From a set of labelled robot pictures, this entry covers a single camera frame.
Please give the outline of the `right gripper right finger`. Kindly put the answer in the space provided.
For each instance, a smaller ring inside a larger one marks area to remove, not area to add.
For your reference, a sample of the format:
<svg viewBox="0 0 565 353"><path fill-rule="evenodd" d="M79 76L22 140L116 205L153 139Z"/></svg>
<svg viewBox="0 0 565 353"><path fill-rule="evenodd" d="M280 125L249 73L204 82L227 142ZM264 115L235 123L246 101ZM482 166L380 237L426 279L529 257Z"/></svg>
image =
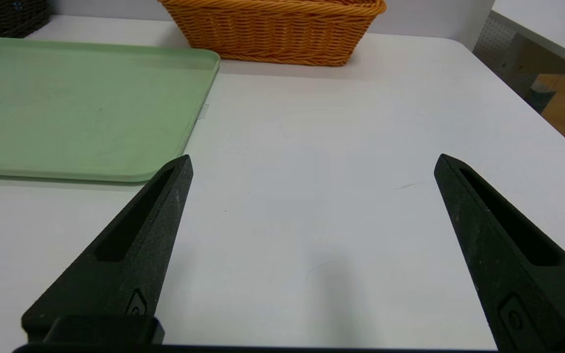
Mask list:
<svg viewBox="0 0 565 353"><path fill-rule="evenodd" d="M461 160L434 176L498 350L565 351L565 251Z"/></svg>

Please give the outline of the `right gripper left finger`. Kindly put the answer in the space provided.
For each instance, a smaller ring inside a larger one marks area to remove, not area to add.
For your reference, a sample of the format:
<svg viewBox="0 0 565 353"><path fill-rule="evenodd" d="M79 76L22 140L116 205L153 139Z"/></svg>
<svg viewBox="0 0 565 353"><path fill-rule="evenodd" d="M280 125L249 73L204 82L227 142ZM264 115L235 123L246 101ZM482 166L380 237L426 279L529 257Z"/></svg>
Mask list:
<svg viewBox="0 0 565 353"><path fill-rule="evenodd" d="M155 317L193 178L188 155L166 163L23 313L29 344L161 344Z"/></svg>

